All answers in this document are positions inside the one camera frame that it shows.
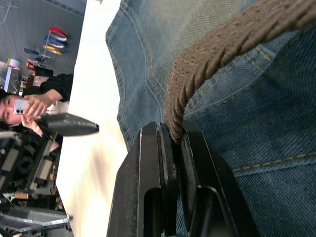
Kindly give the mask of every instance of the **jeans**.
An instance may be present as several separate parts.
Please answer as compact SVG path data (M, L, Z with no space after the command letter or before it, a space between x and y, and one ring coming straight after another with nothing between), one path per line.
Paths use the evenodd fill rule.
M122 0L106 43L128 149L141 127L163 121L173 61L252 2ZM196 90L185 110L233 169L263 236L316 233L315 39L312 24L234 58ZM180 214L181 208L177 236L186 236Z

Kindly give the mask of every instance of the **table surface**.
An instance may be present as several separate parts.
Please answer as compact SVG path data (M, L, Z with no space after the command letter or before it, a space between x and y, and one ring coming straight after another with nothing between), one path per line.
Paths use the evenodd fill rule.
M64 138L57 187L76 237L105 236L116 173L127 151L117 122L119 91L105 32L119 0L88 0L69 113L100 125L98 134Z

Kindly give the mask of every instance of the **wall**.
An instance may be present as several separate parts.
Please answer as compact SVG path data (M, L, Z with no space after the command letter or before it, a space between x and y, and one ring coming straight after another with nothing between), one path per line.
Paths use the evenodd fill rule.
M50 27L65 31L68 36L68 47L64 55L48 53L51 57L45 64L55 74L72 73L77 59L85 2L82 0L12 0L6 22L0 25L0 61L8 58L22 62L21 73L27 77L26 68L30 54L24 48L36 50L44 45L44 38ZM9 0L1 0L0 22L3 21Z

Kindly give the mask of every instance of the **woman's hair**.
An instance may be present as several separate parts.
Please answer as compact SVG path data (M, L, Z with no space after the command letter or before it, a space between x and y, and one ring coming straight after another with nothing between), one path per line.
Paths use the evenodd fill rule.
M8 93L5 90L0 89L0 101L8 95L12 95L12 93ZM9 129L9 125L6 122L0 121L0 131L4 131L8 129Z

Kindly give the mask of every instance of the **smartphone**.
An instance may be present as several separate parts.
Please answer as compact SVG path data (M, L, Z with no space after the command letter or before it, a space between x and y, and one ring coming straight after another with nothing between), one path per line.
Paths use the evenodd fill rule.
M28 100L21 100L21 99L15 100L14 107L13 107L14 114L23 115L23 110L28 102L29 102Z

